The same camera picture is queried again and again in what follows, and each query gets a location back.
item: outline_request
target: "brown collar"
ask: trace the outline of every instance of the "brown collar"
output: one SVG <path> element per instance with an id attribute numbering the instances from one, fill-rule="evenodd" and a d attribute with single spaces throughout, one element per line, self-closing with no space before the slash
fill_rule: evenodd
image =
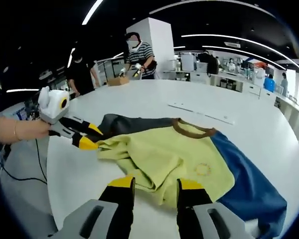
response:
<path id="1" fill-rule="evenodd" d="M 176 119 L 173 119 L 173 128 L 175 129 L 176 132 L 184 135 L 184 136 L 187 136 L 187 137 L 190 137 L 190 138 L 205 138 L 205 137 L 211 137 L 213 136 L 215 133 L 216 133 L 216 129 L 214 128 L 202 128 L 202 127 L 198 127 L 196 125 L 193 125 L 191 123 L 187 123 L 185 121 L 183 121 L 181 118 L 176 118 Z M 182 124 L 186 124 L 186 125 L 190 125 L 200 131 L 203 131 L 205 133 L 203 134 L 199 134 L 199 133 L 191 133 L 191 132 L 188 132 L 184 129 L 182 129 L 178 123 L 182 123 Z"/>

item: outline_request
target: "blue shirt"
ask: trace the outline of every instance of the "blue shirt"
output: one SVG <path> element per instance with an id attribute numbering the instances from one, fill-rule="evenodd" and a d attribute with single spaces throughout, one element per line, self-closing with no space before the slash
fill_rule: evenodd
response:
<path id="1" fill-rule="evenodd" d="M 270 92 L 275 91 L 275 81 L 271 78 L 266 77 L 264 82 L 264 88 Z"/>
<path id="2" fill-rule="evenodd" d="M 284 88 L 283 90 L 283 96 L 287 97 L 287 92 L 288 92 L 288 81 L 286 78 L 283 79 L 283 81 L 281 81 L 280 86 L 282 86 Z"/>

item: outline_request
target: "cardboard box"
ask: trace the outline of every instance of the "cardboard box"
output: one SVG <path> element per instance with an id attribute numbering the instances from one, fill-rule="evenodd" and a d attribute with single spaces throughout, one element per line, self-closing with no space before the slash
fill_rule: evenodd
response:
<path id="1" fill-rule="evenodd" d="M 128 82 L 130 82 L 130 80 L 126 76 L 116 77 L 116 78 L 108 80 L 108 86 L 121 86 L 121 85 L 127 84 Z"/>

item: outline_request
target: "bracelet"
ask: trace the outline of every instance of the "bracelet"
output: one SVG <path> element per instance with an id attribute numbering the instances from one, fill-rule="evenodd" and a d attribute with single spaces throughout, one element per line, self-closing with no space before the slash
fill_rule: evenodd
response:
<path id="1" fill-rule="evenodd" d="M 16 128 L 16 124 L 18 123 L 18 121 L 15 122 L 15 125 L 14 125 L 14 128 L 13 128 L 13 132 L 14 132 L 14 136 L 16 137 L 16 139 L 18 141 L 21 141 L 21 139 L 18 137 L 18 135 L 16 135 L 16 132 L 15 132 L 15 128 Z"/>

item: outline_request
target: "face mask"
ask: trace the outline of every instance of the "face mask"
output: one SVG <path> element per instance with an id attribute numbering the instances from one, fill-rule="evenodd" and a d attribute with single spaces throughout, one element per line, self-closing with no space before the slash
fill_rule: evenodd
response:
<path id="1" fill-rule="evenodd" d="M 138 41 L 128 41 L 128 44 L 129 44 L 130 47 L 137 47 L 139 42 Z"/>
<path id="2" fill-rule="evenodd" d="M 80 63 L 82 61 L 82 58 L 80 60 L 74 61 L 75 63 Z"/>

